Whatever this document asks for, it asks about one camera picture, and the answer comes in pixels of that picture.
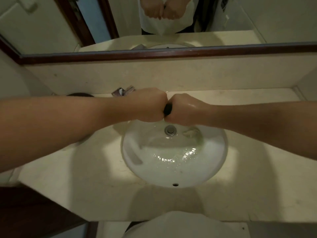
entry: metal drain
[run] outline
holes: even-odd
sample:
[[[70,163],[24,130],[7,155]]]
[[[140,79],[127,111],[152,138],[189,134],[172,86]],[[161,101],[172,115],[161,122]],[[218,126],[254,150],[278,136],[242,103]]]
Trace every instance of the metal drain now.
[[[166,126],[164,131],[168,136],[173,136],[176,134],[176,128],[173,125]]]

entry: marble countertop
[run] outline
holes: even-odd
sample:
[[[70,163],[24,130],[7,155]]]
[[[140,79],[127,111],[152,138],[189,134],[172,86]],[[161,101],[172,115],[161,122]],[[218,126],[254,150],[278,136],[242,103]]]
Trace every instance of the marble countertop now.
[[[168,36],[125,36],[82,47],[78,52],[130,50],[140,44],[153,47],[160,44],[192,45],[194,47],[260,44],[254,31],[221,31],[202,33],[180,33]]]
[[[186,93],[220,105],[299,100],[288,88]],[[196,187],[162,188],[125,165],[126,127],[101,129],[80,145],[26,164],[18,180],[86,220],[149,220],[180,210],[222,221],[317,222],[316,161],[226,131],[228,156],[214,177]]]

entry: mirror frame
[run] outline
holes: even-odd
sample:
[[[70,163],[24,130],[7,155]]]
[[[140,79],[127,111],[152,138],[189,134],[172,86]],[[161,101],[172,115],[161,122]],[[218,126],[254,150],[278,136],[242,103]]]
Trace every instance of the mirror frame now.
[[[162,58],[212,57],[212,56],[238,56],[260,54],[288,54],[288,53],[315,53],[316,42],[302,43],[273,43],[234,46],[186,47],[171,49],[145,49],[145,50],[118,50],[57,54],[19,53],[12,45],[0,36],[0,49],[20,65],[65,63],[65,62],[93,62],[93,61],[119,61]]]

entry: ceramic sink basin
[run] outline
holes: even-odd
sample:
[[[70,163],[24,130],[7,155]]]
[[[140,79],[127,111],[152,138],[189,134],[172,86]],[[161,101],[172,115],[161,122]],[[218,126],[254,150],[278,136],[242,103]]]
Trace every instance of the ceramic sink basin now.
[[[127,166],[146,182],[184,188],[201,184],[220,170],[227,141],[218,128],[135,120],[123,138],[122,153]]]

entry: fist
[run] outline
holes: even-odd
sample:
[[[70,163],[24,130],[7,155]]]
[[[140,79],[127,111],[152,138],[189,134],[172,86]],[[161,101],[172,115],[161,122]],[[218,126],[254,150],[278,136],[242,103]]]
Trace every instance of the fist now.
[[[144,13],[148,17],[161,19],[164,11],[162,0],[140,0]]]
[[[165,121],[184,126],[206,124],[205,119],[212,107],[188,94],[175,94],[169,103],[172,103],[172,112],[165,117]]]
[[[189,1],[190,0],[167,0],[162,17],[170,20],[180,19],[184,16]]]
[[[164,118],[164,108],[167,95],[157,88],[144,88],[132,92],[127,96],[130,108],[135,113],[135,119],[144,122],[158,122]]]

